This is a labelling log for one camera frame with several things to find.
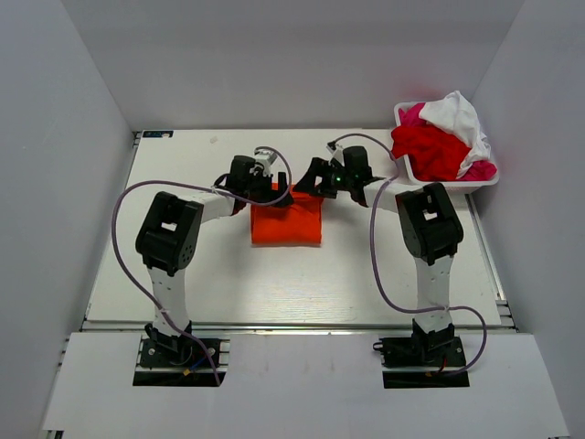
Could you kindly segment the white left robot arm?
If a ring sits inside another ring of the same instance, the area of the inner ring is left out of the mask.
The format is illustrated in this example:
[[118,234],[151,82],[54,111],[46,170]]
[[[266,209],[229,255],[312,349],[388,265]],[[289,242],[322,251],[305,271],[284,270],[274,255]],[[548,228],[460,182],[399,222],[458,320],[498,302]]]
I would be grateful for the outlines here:
[[145,330],[149,338],[163,343],[162,354],[172,364],[185,364],[193,354],[193,342],[184,337],[191,330],[185,271],[195,255],[201,225],[234,216],[248,204],[290,206],[293,198],[287,193],[284,172],[272,187],[276,158],[266,148],[257,149],[254,156],[236,155],[228,174],[216,181],[217,189],[198,191],[188,199],[164,191],[154,196],[135,249],[148,270],[156,300],[154,322]]

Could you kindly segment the orange t-shirt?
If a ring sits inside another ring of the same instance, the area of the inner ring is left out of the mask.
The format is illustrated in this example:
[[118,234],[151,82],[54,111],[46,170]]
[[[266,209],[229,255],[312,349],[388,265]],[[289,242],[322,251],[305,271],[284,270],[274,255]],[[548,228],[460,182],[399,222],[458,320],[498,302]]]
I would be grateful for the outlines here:
[[320,246],[322,198],[292,191],[284,208],[250,208],[250,240],[255,246]]

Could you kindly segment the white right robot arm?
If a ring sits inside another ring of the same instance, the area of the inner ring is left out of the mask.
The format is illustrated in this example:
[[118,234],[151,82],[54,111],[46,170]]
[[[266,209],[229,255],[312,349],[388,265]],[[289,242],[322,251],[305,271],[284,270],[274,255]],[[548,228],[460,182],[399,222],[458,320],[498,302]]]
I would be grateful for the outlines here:
[[[423,364],[434,364],[446,352],[441,336],[454,334],[450,273],[463,241],[463,226],[447,191],[441,183],[416,187],[398,183],[394,177],[376,177],[362,146],[334,148],[331,153],[328,160],[313,158],[294,190],[330,199],[344,191],[358,205],[370,209],[369,250],[378,291],[392,309],[412,316],[412,329],[422,334],[412,342],[413,355]],[[375,243],[380,209],[398,215],[402,238],[414,259],[415,308],[394,304],[382,286]]]

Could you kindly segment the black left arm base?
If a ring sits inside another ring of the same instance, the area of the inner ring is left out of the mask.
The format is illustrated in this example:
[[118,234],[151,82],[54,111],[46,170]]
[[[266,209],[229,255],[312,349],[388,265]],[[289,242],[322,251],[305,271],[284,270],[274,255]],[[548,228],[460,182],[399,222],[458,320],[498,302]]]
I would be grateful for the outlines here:
[[133,374],[134,387],[216,388],[227,374],[229,341],[167,336],[144,328]]

